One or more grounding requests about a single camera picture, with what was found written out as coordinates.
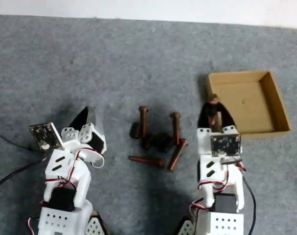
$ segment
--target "cardboard box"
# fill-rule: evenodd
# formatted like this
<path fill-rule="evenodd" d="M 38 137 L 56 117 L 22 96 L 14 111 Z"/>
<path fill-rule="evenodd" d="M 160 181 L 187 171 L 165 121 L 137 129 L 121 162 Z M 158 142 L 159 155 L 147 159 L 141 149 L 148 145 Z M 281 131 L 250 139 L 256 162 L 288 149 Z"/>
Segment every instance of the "cardboard box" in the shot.
<path fill-rule="evenodd" d="M 285 135 L 291 125 L 270 71 L 211 73 L 208 95 L 217 94 L 232 115 L 242 139 Z"/>

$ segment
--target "screw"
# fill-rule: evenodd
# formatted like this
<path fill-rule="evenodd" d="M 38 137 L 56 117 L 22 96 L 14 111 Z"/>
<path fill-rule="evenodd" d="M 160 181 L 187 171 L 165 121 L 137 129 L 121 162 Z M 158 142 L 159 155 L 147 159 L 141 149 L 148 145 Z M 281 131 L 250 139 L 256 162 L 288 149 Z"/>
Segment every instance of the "screw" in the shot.
<path fill-rule="evenodd" d="M 149 108 L 147 106 L 140 106 L 139 111 L 140 111 L 140 114 L 141 114 L 142 137 L 144 138 L 146 133 L 147 133 Z"/>
<path fill-rule="evenodd" d="M 132 161 L 154 165 L 154 166 L 157 166 L 158 168 L 164 168 L 166 164 L 165 160 L 160 158 L 152 159 L 152 158 L 146 158 L 146 157 L 143 158 L 143 157 L 129 156 L 129 159 Z"/>
<path fill-rule="evenodd" d="M 176 145 L 179 145 L 180 142 L 180 113 L 172 113 L 169 115 L 173 119 L 173 138 L 176 142 Z"/>
<path fill-rule="evenodd" d="M 188 146 L 188 141 L 186 139 L 180 139 L 180 143 L 173 153 L 172 161 L 168 166 L 168 170 L 173 170 L 174 167 L 177 165 L 179 158 L 181 157 L 182 150 L 185 146 Z"/>

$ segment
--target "black cable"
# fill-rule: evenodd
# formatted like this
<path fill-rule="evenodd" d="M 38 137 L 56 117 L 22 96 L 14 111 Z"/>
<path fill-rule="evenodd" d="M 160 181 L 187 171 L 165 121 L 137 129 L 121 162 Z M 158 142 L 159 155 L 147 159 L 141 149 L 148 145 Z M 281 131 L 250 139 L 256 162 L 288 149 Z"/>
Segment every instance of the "black cable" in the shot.
<path fill-rule="evenodd" d="M 20 169 L 18 169 L 18 170 L 16 170 L 16 171 L 12 172 L 11 174 L 7 175 L 5 178 L 3 178 L 2 180 L 0 180 L 0 186 L 1 186 L 5 181 L 9 180 L 11 177 L 15 176 L 16 174 L 18 174 L 18 173 L 20 173 L 20 172 L 22 172 L 22 171 L 24 171 L 24 170 L 27 170 L 27 169 L 29 169 L 29 168 L 31 168 L 31 167 L 33 167 L 33 166 L 35 166 L 35 165 L 38 165 L 38 164 L 40 164 L 41 162 L 45 161 L 46 158 L 47 158 L 47 157 L 45 157 L 45 158 L 43 158 L 43 159 L 41 159 L 41 160 L 39 160 L 39 161 L 30 163 L 30 164 L 28 164 L 28 165 L 26 165 L 26 166 L 24 166 L 24 167 L 22 167 L 22 168 L 20 168 Z"/>
<path fill-rule="evenodd" d="M 243 177 L 243 181 L 244 181 L 245 185 L 247 186 L 248 190 L 250 191 L 250 194 L 251 194 L 252 200 L 253 200 L 253 221 L 252 221 L 250 231 L 248 233 L 248 235 L 252 235 L 252 232 L 253 232 L 253 229 L 254 229 L 254 226 L 255 226 L 255 220 L 256 220 L 256 199 L 255 199 L 255 196 L 253 194 L 253 191 L 252 191 L 251 187 L 248 185 L 248 182 L 245 179 L 245 176 L 242 175 L 242 177 Z"/>
<path fill-rule="evenodd" d="M 25 146 L 22 146 L 22 145 L 18 145 L 18 144 L 16 144 L 16 143 L 14 143 L 14 142 L 12 142 L 12 141 L 6 139 L 4 136 L 0 136 L 0 137 L 1 137 L 4 141 L 6 141 L 6 142 L 8 142 L 9 144 L 12 144 L 12 145 L 14 145 L 14 146 L 16 146 L 16 147 L 23 148 L 23 149 L 28 150 L 28 151 L 31 151 L 31 152 L 43 153 L 43 151 L 41 151 L 41 150 L 37 150 L 37 149 L 34 149 L 34 148 L 31 148 L 31 146 L 29 146 L 29 147 L 25 147 Z"/>
<path fill-rule="evenodd" d="M 231 165 L 231 164 L 236 164 L 236 163 L 240 163 L 242 162 L 242 159 L 239 158 L 237 160 L 234 160 L 234 161 L 229 161 L 229 162 L 221 162 L 222 165 Z"/>

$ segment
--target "black nut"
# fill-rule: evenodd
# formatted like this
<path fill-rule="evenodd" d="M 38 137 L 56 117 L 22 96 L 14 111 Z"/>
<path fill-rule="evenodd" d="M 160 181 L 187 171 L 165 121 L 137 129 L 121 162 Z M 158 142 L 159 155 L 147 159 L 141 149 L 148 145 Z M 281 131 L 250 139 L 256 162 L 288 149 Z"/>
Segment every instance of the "black nut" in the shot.
<path fill-rule="evenodd" d="M 130 137 L 133 139 L 138 139 L 140 137 L 140 134 L 141 134 L 141 125 L 138 122 L 134 122 L 131 125 Z"/>

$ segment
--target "gray carpet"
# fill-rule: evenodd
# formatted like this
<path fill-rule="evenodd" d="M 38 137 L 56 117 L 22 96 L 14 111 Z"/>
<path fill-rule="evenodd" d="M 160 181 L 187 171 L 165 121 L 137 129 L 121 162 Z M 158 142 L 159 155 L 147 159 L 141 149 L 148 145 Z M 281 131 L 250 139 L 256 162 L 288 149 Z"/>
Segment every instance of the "gray carpet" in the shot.
<path fill-rule="evenodd" d="M 60 130 L 95 106 L 108 151 L 104 168 L 90 168 L 87 198 L 113 235 L 170 235 L 199 196 L 196 124 L 205 76 L 243 70 L 273 71 L 293 125 L 284 137 L 243 142 L 258 206 L 254 234 L 297 235 L 297 30 L 0 16 L 0 135 L 34 146 L 28 125 L 53 121 Z M 173 173 L 127 159 L 146 154 L 128 136 L 139 105 L 150 106 L 151 132 L 170 132 L 168 113 L 182 113 L 190 145 Z M 0 138 L 0 179 L 40 157 Z M 0 187 L 0 235 L 27 234 L 25 219 L 40 212 L 46 164 Z M 245 200 L 247 234 L 247 189 Z"/>

